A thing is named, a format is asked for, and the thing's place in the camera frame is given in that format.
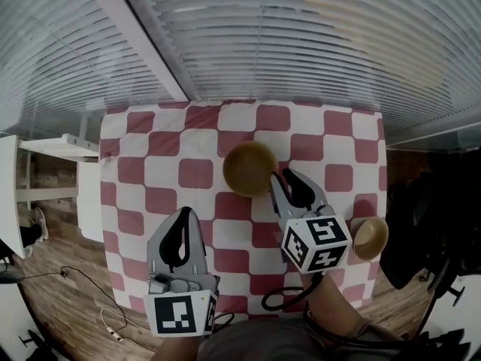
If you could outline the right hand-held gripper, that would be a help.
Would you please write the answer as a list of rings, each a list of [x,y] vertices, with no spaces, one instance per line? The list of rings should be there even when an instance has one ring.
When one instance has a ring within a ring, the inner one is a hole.
[[[352,244],[344,218],[326,206],[324,191],[305,174],[286,168],[285,180],[290,192],[278,173],[271,173],[271,202],[279,222],[287,221],[283,252],[302,274],[339,267]],[[298,218],[300,208],[316,212]]]

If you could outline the white chair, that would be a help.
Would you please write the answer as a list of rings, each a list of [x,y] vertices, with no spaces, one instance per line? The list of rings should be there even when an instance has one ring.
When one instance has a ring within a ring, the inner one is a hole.
[[[101,224],[101,169],[98,162],[99,146],[80,136],[64,134],[59,138],[19,141],[18,148],[28,152],[52,156],[77,164],[76,187],[52,190],[18,190],[20,202],[37,202],[77,197],[77,221],[81,234],[102,243]]]

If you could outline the person's right forearm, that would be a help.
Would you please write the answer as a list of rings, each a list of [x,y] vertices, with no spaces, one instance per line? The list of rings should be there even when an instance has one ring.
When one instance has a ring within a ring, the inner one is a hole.
[[[307,296],[311,319],[323,329],[347,338],[358,338],[368,323],[344,298],[329,275]]]

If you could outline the red white checked tablecloth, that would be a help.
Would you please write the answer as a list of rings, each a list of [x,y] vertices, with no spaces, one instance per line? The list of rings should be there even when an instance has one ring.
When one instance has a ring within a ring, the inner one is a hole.
[[[201,224],[209,272],[220,278],[220,311],[265,314],[266,292],[296,286],[284,262],[271,198],[233,193],[226,154],[243,141],[268,146],[281,168],[324,191],[347,223],[386,212],[386,144],[375,111],[300,102],[228,100],[109,110],[101,123],[101,218],[118,304],[144,310],[147,242],[162,221],[189,206]]]

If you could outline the person's grey shirt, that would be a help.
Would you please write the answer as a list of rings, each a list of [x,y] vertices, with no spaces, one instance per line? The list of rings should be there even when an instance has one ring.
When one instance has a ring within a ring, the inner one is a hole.
[[[205,340],[197,361],[392,361],[398,350],[329,344],[301,318],[256,319]]]

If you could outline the person's left forearm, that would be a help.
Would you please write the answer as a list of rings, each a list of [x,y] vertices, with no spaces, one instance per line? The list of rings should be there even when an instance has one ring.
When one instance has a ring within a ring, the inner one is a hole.
[[[202,337],[166,338],[151,361],[196,361]]]

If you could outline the black office chair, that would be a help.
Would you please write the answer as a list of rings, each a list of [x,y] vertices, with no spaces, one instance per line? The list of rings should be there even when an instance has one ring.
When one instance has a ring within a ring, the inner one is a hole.
[[[457,278],[481,275],[481,151],[429,162],[390,162],[389,238],[380,265],[392,286],[404,288],[420,271],[439,299],[459,302]]]

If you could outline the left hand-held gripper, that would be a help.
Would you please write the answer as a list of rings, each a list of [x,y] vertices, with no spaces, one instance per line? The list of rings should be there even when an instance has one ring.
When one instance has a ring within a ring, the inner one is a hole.
[[[182,207],[165,219],[147,243],[152,272],[194,275],[153,275],[144,309],[153,335],[200,337],[214,328],[219,277],[207,273],[206,251],[197,214]]]

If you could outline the white desk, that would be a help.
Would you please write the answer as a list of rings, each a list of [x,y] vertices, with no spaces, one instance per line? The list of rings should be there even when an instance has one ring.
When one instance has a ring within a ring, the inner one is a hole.
[[[24,259],[17,210],[17,148],[16,135],[0,138],[0,240]]]

